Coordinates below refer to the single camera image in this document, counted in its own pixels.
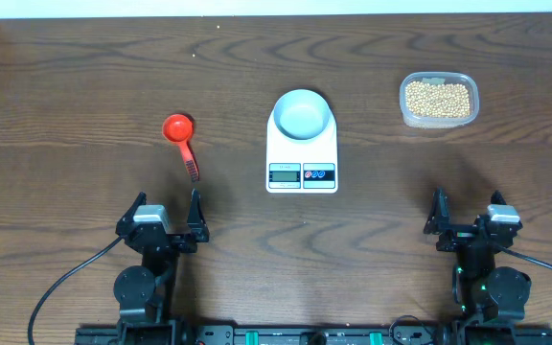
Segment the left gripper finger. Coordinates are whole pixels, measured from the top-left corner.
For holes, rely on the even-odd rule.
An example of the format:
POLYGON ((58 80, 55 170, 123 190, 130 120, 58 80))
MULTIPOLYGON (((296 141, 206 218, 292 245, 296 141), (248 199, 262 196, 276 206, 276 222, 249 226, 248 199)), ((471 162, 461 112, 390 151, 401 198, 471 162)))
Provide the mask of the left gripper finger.
POLYGON ((131 206, 127 209, 127 211, 117 222, 118 230, 129 230, 133 228, 133 223, 134 223, 133 217, 137 212, 138 208, 146 204, 146 200, 147 200, 146 194, 144 192, 140 192, 138 196, 135 198, 135 200, 133 201, 133 203, 131 204, 131 206))
POLYGON ((208 242, 210 240, 210 231, 201 210, 200 193, 197 189, 192 190, 187 225, 196 242, 208 242))

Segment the red plastic measuring scoop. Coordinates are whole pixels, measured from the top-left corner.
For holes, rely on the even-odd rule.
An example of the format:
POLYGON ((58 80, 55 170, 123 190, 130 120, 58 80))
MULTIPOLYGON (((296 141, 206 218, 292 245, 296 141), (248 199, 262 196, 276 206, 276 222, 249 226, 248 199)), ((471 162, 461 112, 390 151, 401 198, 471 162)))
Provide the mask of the red plastic measuring scoop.
POLYGON ((192 152, 190 141, 194 135, 194 123, 182 113, 170 115, 162 125, 163 136, 179 148, 182 161, 193 182, 199 180, 199 169, 192 152))

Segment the light blue round bowl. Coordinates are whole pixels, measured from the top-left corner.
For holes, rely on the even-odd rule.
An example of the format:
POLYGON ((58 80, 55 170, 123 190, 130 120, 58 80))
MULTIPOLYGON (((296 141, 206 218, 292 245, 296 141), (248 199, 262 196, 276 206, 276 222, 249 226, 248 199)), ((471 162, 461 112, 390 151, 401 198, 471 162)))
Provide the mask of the light blue round bowl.
POLYGON ((322 134, 332 116, 327 101, 309 89, 287 92, 273 108, 276 127, 294 140, 310 140, 322 134))

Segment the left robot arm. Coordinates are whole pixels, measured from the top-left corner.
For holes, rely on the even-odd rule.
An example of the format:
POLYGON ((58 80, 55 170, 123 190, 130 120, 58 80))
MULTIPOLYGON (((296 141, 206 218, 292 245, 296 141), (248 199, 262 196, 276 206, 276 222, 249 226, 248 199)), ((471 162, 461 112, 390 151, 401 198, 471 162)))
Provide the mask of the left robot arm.
POLYGON ((142 262, 124 269, 115 280, 119 321, 112 344, 180 345, 196 341, 191 326, 170 318, 170 306, 179 257, 196 253, 197 246, 210 239, 197 190, 191 193, 187 226, 188 232, 173 233, 165 207, 148 205, 143 192, 117 222, 116 234, 142 256, 142 262))

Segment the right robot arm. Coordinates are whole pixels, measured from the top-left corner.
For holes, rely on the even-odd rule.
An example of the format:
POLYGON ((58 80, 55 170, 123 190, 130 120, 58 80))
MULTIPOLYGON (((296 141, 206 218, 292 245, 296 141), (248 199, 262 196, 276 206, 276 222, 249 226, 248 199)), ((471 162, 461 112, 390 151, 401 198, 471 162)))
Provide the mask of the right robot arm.
POLYGON ((525 316, 531 279, 509 266, 498 267, 495 255, 513 245, 522 228, 516 209, 500 192, 491 196, 487 212, 472 224, 455 224, 449 199, 439 188, 424 227, 436 235, 436 249, 453 252, 451 290, 462 316, 438 328, 437 344, 515 344, 515 323, 525 316))

